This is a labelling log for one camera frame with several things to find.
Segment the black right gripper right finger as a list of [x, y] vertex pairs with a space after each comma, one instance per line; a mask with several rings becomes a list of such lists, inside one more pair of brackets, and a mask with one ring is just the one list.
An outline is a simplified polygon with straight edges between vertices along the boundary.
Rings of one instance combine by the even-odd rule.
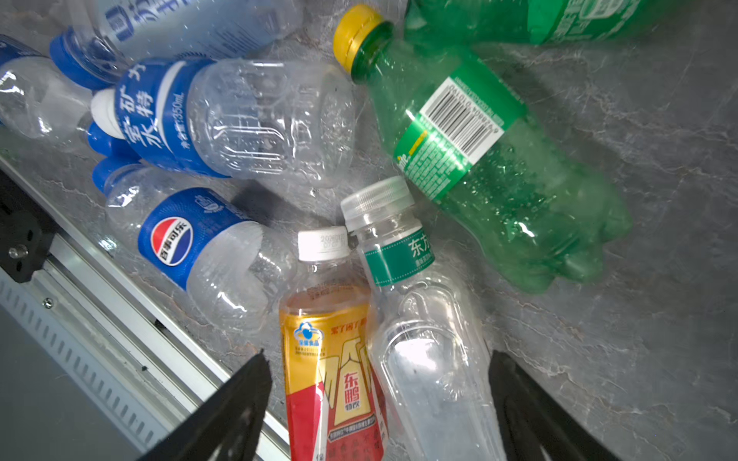
[[507, 353], [492, 353], [488, 380], [505, 459], [618, 460]]

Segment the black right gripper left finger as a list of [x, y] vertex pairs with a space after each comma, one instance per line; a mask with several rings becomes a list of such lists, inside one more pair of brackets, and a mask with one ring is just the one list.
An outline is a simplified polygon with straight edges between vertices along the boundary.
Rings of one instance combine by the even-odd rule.
[[254, 460], [272, 388], [269, 361], [251, 357], [143, 460]]

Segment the clear bottle green label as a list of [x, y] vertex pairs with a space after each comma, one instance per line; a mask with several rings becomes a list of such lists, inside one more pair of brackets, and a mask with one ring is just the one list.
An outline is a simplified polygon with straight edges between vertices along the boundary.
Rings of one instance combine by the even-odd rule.
[[400, 176], [341, 203], [373, 291], [370, 360], [411, 459], [503, 460], [476, 307], [413, 206]]

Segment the red yellow drink bottle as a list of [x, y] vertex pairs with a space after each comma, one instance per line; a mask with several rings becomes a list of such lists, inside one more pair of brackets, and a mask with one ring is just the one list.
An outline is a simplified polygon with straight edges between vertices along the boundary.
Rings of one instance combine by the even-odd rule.
[[381, 460], [386, 402], [365, 339], [371, 290], [347, 230], [301, 230], [298, 259], [280, 304], [290, 457]]

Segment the blue label bottle white cap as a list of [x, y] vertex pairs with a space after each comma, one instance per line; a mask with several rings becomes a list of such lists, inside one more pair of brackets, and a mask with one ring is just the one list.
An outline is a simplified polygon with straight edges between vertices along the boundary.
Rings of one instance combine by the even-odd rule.
[[342, 181], [355, 148], [351, 84], [322, 61], [138, 61], [94, 94], [94, 123], [162, 169], [215, 178]]

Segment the tall clear blue print bottle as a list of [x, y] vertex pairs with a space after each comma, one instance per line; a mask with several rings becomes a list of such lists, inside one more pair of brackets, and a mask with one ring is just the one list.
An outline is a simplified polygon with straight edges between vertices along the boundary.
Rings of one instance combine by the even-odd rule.
[[70, 1], [71, 24], [50, 44], [70, 80], [90, 90], [114, 84], [148, 58], [247, 57], [298, 30], [294, 0]]

